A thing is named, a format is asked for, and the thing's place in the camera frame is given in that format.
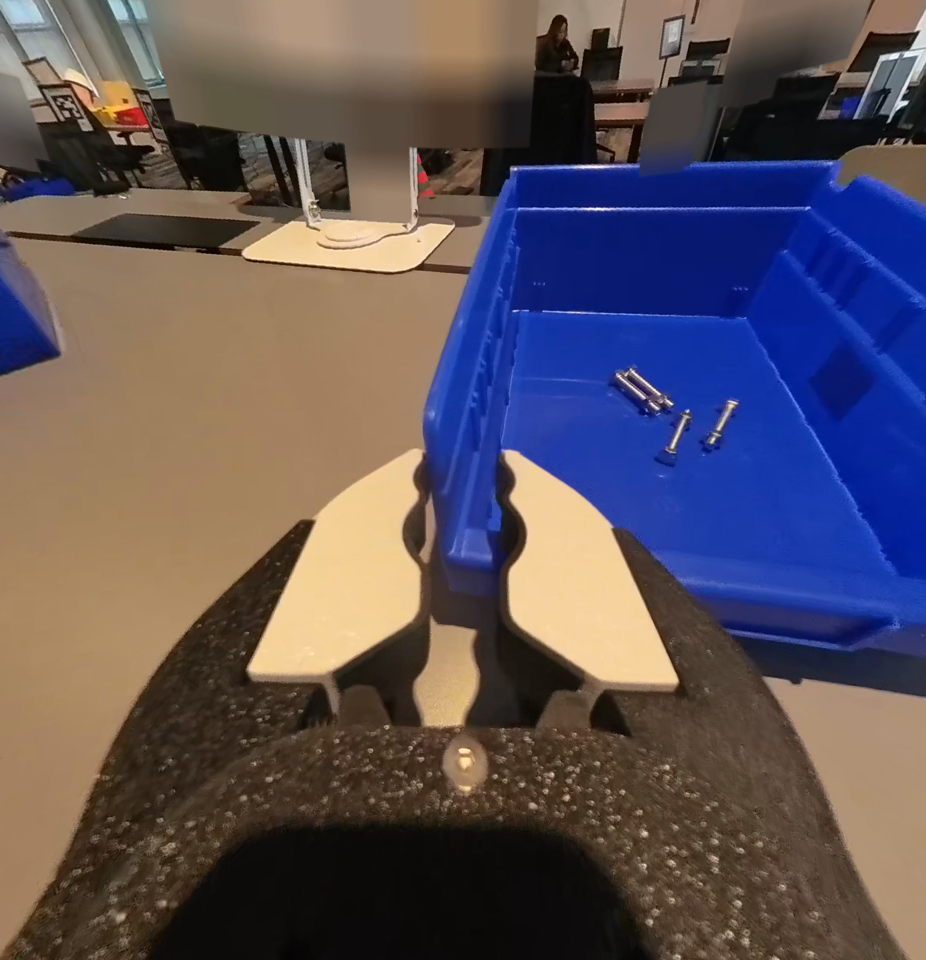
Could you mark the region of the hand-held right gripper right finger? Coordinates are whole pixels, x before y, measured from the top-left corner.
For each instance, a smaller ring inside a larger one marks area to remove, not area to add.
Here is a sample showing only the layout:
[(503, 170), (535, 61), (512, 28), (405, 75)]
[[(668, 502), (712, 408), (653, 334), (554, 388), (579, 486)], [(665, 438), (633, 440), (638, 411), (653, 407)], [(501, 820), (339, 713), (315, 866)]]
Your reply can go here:
[(681, 678), (612, 523), (505, 449), (496, 645), (529, 727), (637, 727), (681, 706)]

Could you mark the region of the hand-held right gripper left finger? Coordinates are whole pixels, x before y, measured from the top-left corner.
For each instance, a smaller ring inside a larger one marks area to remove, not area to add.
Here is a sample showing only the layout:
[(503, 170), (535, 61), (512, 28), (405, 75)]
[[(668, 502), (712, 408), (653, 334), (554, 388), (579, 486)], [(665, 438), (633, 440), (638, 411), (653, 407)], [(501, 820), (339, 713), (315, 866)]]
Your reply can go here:
[(247, 665), (248, 680), (321, 688), (339, 714), (369, 688), (393, 722), (420, 722), (414, 694), (431, 646), (429, 479), (410, 449), (317, 513)]

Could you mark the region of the blue plastic bin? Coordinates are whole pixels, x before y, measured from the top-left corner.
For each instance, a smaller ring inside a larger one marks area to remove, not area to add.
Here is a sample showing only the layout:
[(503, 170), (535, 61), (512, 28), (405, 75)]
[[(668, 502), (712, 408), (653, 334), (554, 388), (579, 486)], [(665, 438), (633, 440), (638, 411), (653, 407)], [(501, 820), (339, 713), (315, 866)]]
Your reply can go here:
[(0, 377), (62, 352), (61, 329), (44, 289), (0, 230)]
[[(422, 414), (453, 589), (494, 590), (516, 450), (728, 632), (926, 658), (926, 206), (837, 169), (511, 171)], [(631, 366), (672, 410), (614, 387)]]

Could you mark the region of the silver bolt with nut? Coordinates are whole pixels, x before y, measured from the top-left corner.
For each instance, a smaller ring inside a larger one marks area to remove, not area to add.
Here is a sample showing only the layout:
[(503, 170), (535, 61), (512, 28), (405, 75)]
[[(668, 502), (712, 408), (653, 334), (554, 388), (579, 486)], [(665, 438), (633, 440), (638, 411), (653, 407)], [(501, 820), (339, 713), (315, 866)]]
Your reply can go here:
[(729, 426), (734, 414), (740, 408), (740, 401), (736, 398), (729, 398), (718, 410), (718, 415), (713, 426), (709, 429), (705, 438), (701, 441), (701, 448), (707, 453), (719, 450), (723, 444), (726, 429)]
[(629, 366), (622, 373), (624, 378), (645, 397), (647, 403), (652, 404), (661, 412), (673, 410), (673, 400), (651, 384), (647, 378), (638, 372), (635, 366)]
[(613, 387), (632, 402), (641, 413), (657, 416), (662, 412), (659, 403), (637, 386), (623, 370), (616, 370), (613, 373), (612, 382)]

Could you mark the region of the white base board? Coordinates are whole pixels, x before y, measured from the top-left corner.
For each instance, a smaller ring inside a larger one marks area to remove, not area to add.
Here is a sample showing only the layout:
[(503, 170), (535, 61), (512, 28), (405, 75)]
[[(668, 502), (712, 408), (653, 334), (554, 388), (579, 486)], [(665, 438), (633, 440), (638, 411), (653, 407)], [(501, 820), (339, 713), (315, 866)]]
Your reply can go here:
[(351, 219), (289, 222), (241, 251), (249, 262), (397, 275), (420, 267), (455, 229), (451, 220), (414, 224)]

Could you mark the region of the black desk mat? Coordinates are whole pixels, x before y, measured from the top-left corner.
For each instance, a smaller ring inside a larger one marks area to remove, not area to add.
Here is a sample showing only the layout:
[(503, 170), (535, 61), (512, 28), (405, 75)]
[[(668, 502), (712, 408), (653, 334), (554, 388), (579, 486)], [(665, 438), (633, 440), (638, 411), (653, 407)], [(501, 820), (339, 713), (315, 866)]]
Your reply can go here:
[(70, 239), (92, 245), (217, 255), (261, 223), (256, 219), (123, 213), (75, 231)]

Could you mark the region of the clear acrylic stand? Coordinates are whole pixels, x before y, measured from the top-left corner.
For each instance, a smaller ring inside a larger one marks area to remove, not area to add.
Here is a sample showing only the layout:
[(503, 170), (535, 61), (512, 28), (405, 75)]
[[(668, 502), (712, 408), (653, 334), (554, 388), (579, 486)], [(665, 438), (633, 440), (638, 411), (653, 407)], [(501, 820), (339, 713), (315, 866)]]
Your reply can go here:
[(294, 139), (293, 155), (304, 221), (327, 250), (365, 249), (390, 237), (413, 234), (419, 224), (418, 151), (382, 147), (348, 149), (348, 172), (357, 194), (349, 200), (349, 219), (326, 220), (313, 190), (305, 140)]

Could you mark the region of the black chair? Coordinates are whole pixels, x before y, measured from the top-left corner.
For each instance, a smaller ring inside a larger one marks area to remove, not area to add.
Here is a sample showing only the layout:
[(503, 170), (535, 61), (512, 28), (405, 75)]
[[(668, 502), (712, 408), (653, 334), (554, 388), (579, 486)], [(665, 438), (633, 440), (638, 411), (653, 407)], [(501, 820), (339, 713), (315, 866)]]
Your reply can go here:
[(95, 196), (124, 193), (145, 173), (144, 158), (154, 154), (152, 146), (126, 146), (113, 141), (107, 132), (85, 132), (78, 126), (55, 123), (37, 125), (47, 160), (39, 170), (60, 175), (77, 191)]

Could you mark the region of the small blue bin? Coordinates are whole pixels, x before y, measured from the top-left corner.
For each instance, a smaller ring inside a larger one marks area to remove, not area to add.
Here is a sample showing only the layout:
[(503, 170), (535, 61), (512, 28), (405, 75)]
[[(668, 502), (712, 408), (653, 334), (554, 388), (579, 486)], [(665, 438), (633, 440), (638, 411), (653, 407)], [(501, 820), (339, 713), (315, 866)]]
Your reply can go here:
[(73, 185), (61, 177), (37, 176), (20, 179), (11, 174), (0, 178), (0, 202), (13, 203), (32, 197), (72, 197), (77, 193)]

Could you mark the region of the printed marker board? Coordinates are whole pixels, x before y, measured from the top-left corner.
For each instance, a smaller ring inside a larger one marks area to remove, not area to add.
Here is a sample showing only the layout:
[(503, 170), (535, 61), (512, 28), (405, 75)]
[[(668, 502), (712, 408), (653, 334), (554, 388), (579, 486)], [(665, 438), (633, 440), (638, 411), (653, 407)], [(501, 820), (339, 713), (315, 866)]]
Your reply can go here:
[(160, 149), (169, 149), (170, 140), (162, 123), (156, 103), (150, 92), (145, 88), (133, 87), (133, 95), (146, 121), (146, 126)]
[(76, 90), (76, 85), (59, 80), (52, 83), (40, 83), (37, 86), (43, 100), (49, 106), (57, 122), (76, 125), (84, 134), (95, 131), (92, 112), (87, 109)]

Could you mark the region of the yellow red storage bin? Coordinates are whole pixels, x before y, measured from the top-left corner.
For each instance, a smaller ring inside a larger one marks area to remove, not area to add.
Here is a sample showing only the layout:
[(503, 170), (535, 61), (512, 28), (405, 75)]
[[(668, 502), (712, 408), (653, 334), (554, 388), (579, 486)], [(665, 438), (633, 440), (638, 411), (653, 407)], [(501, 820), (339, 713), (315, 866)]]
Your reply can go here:
[(147, 127), (145, 113), (133, 87), (126, 80), (102, 80), (97, 83), (93, 112), (108, 127)]

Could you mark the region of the framed sign on stand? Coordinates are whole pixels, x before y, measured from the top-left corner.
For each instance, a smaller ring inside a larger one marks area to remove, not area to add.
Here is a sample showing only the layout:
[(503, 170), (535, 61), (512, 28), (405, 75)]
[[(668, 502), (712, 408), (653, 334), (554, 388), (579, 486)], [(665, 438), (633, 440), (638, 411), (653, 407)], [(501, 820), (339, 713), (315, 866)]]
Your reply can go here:
[(660, 89), (666, 86), (667, 69), (670, 60), (678, 57), (681, 53), (685, 27), (685, 14), (670, 16), (662, 20), (659, 47), (659, 61), (661, 62)]

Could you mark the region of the small black monitor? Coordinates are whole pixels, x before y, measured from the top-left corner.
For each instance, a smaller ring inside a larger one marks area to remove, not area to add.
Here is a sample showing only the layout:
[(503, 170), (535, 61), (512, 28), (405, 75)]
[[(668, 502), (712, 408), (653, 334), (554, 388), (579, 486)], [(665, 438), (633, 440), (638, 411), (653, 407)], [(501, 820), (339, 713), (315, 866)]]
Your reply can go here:
[(924, 48), (882, 54), (869, 78), (865, 102), (860, 102), (859, 118), (890, 118), (906, 93)]

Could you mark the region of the large window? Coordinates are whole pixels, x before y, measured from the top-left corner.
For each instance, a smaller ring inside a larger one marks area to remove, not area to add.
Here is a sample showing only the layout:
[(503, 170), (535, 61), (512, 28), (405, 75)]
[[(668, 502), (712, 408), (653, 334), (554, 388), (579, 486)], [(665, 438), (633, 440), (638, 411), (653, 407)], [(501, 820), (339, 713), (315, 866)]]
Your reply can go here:
[(38, 60), (94, 87), (158, 88), (165, 79), (142, 1), (0, 1), (0, 73), (19, 78), (34, 97), (37, 80), (25, 63)]

